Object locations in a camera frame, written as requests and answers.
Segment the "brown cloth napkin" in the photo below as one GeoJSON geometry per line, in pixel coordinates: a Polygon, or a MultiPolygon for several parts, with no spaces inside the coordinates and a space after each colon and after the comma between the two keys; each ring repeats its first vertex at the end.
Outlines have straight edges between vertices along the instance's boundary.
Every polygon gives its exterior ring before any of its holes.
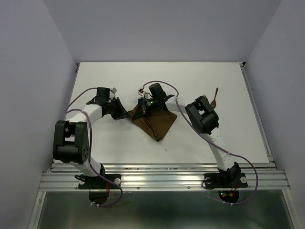
{"type": "Polygon", "coordinates": [[[176,119],[176,114],[158,108],[150,116],[132,120],[132,123],[159,142],[164,139],[176,119]]]}

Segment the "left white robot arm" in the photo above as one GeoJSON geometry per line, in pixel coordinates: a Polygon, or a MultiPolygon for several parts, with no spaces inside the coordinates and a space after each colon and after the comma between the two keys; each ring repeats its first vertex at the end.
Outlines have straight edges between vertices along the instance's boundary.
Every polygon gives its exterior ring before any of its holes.
{"type": "Polygon", "coordinates": [[[53,140],[53,159],[76,167],[83,175],[90,177],[90,183],[101,188],[106,183],[104,167],[92,156],[92,124],[105,115],[113,120],[127,119],[130,115],[123,107],[116,88],[93,87],[76,97],[66,109],[66,113],[77,114],[67,120],[59,120],[55,124],[53,140]],[[83,109],[69,109],[71,105],[89,90],[96,95],[86,103],[83,109]]]}

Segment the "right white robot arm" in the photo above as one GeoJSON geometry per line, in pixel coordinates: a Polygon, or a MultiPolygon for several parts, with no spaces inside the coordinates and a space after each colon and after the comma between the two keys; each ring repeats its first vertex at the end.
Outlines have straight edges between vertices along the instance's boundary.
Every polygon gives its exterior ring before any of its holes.
{"type": "Polygon", "coordinates": [[[238,164],[231,159],[230,154],[225,152],[225,144],[219,131],[219,116],[206,96],[199,96],[194,102],[184,105],[179,100],[179,92],[176,95],[167,95],[161,87],[160,81],[151,83],[149,93],[144,90],[145,86],[138,90],[140,96],[138,108],[132,119],[150,117],[157,109],[180,112],[190,127],[209,144],[220,173],[221,184],[224,186],[233,184],[241,170],[238,164]]]}

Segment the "brown wooden spoon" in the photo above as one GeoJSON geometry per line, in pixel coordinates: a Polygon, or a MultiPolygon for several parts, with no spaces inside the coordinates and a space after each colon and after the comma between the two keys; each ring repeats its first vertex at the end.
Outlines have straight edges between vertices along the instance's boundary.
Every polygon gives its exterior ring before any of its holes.
{"type": "Polygon", "coordinates": [[[215,108],[217,103],[216,103],[216,96],[218,94],[218,91],[219,91],[219,88],[217,87],[216,90],[215,90],[215,94],[214,94],[214,99],[212,100],[212,102],[210,103],[211,107],[212,108],[215,108]]]}

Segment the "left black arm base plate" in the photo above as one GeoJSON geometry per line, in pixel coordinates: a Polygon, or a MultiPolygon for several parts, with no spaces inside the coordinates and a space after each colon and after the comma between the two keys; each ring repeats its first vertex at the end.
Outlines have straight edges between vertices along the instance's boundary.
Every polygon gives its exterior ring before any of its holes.
{"type": "Polygon", "coordinates": [[[119,189],[113,184],[108,184],[100,177],[88,177],[83,174],[74,176],[78,181],[78,189],[119,189]]]}

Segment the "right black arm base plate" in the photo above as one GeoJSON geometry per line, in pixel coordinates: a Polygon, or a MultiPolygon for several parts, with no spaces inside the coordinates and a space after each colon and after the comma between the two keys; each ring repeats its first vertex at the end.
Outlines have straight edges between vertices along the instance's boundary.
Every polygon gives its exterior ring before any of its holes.
{"type": "Polygon", "coordinates": [[[246,188],[248,187],[245,173],[240,173],[236,178],[227,178],[220,173],[206,173],[201,186],[205,189],[212,190],[215,188],[246,188]]]}

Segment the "aluminium front rail frame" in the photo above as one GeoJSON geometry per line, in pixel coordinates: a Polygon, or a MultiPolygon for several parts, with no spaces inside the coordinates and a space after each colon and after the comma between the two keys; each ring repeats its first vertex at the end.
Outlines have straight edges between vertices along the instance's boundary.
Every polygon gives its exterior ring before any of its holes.
{"type": "MultiPolygon", "coordinates": [[[[298,217],[290,193],[290,185],[283,170],[277,169],[273,158],[268,163],[256,163],[255,169],[249,164],[241,163],[242,172],[246,174],[248,190],[255,187],[255,178],[259,178],[258,190],[280,190],[283,193],[286,216],[291,220],[290,226],[300,229],[298,217]]],[[[122,188],[127,192],[143,191],[202,191],[205,173],[215,174],[215,164],[105,164],[106,173],[121,174],[122,188]]],[[[30,218],[29,228],[38,228],[41,212],[47,192],[79,192],[77,180],[79,171],[68,164],[53,161],[51,168],[41,176],[38,194],[30,218]]]]}

